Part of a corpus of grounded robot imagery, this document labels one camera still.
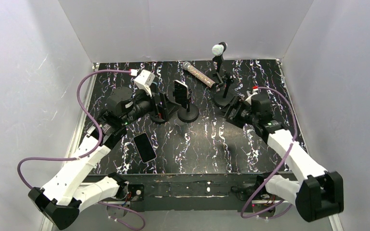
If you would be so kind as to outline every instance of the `table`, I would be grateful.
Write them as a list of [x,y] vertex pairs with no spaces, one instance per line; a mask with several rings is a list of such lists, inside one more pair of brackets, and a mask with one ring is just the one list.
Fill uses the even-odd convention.
[[[212,61],[190,61],[207,74],[214,68]],[[253,86],[274,88],[289,98],[277,60],[225,60],[224,70],[232,73],[235,83],[231,89],[246,95]],[[219,108],[212,99],[216,89],[209,89],[187,71],[182,62],[103,63],[103,69],[146,69],[156,75],[159,90],[168,93],[171,100],[173,81],[184,81],[192,90],[193,103],[199,107],[199,118],[193,123],[183,123],[176,115],[166,124],[154,124],[145,116],[127,126],[127,135],[104,157],[92,174],[195,174],[195,173],[258,173],[275,168],[281,158],[254,132],[252,126],[237,128],[221,118]],[[89,112],[98,116],[106,98],[115,87],[126,86],[134,92],[134,77],[124,74],[97,75],[90,101]],[[267,93],[272,102],[275,118],[283,121],[292,131],[292,116],[285,102],[272,92]],[[85,122],[85,131],[92,125]],[[148,134],[157,158],[147,164],[141,162],[132,138],[143,132]],[[299,132],[298,141],[305,144]],[[288,171],[288,166],[281,171]]]

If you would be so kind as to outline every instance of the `black stand pole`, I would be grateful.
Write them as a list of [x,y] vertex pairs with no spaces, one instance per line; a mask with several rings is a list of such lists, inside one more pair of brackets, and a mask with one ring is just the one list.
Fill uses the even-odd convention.
[[194,122],[199,117],[199,109],[195,104],[191,103],[192,98],[188,95],[186,100],[186,109],[181,107],[178,110],[178,118],[185,123]]
[[[225,48],[224,51],[226,51],[226,43],[225,42],[220,42],[219,45],[223,45]],[[215,56],[212,61],[216,63],[216,69],[214,71],[210,71],[208,73],[208,77],[210,79],[217,79],[217,84],[219,87],[222,87],[224,85],[223,78],[224,78],[224,73],[221,71],[222,63],[224,61],[223,59],[223,53],[221,55]]]
[[226,75],[225,90],[220,90],[213,96],[213,102],[219,107],[224,107],[228,105],[234,97],[234,94],[232,93],[228,94],[230,85],[233,83],[233,77],[229,73],[225,73],[225,75]]

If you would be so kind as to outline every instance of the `white backdrop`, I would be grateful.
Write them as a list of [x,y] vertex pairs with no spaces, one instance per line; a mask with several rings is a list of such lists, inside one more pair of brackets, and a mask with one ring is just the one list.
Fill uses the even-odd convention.
[[344,179],[344,230],[370,230],[370,1],[314,1],[283,70],[309,154]]
[[[43,215],[16,166],[29,156],[66,156],[80,111],[76,88],[91,66],[58,1],[0,0],[0,231],[40,229]],[[41,186],[61,164],[29,161],[22,170]]]
[[281,58],[313,0],[59,0],[92,62]]

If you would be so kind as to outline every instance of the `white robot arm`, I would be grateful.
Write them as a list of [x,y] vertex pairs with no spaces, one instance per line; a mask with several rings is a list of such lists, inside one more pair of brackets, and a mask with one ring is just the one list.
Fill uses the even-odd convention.
[[[254,89],[248,92],[246,100],[235,96],[230,104],[222,109],[227,122],[243,128],[251,124],[256,134],[269,147],[284,158],[293,137],[284,125],[273,118],[267,94],[259,94]],[[296,141],[293,142],[286,162],[297,181],[290,181],[280,175],[268,179],[259,196],[274,194],[297,207],[301,217],[313,221],[344,210],[343,178],[337,172],[328,172],[314,161]],[[255,188],[264,182],[269,174],[258,177]]]
[[139,90],[133,98],[130,88],[115,88],[106,100],[106,108],[96,119],[103,137],[101,145],[86,157],[79,158],[91,150],[100,139],[92,126],[78,150],[63,168],[42,187],[32,187],[29,198],[48,219],[60,230],[70,226],[79,213],[87,207],[106,198],[122,198],[128,193],[128,182],[117,173],[109,174],[97,183],[79,189],[80,184],[97,163],[117,145],[127,134],[126,126],[150,114],[158,123],[167,122],[179,109],[179,104],[171,102],[166,93],[151,91],[150,85],[155,75],[143,70],[134,79]]

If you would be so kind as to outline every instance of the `black smartphone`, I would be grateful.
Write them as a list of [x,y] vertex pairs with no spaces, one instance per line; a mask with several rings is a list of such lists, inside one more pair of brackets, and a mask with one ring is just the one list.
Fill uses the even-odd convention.
[[183,108],[186,109],[189,90],[188,86],[178,80],[174,80],[174,97],[175,103],[179,103]]
[[146,133],[134,137],[134,144],[143,163],[150,162],[157,157]]

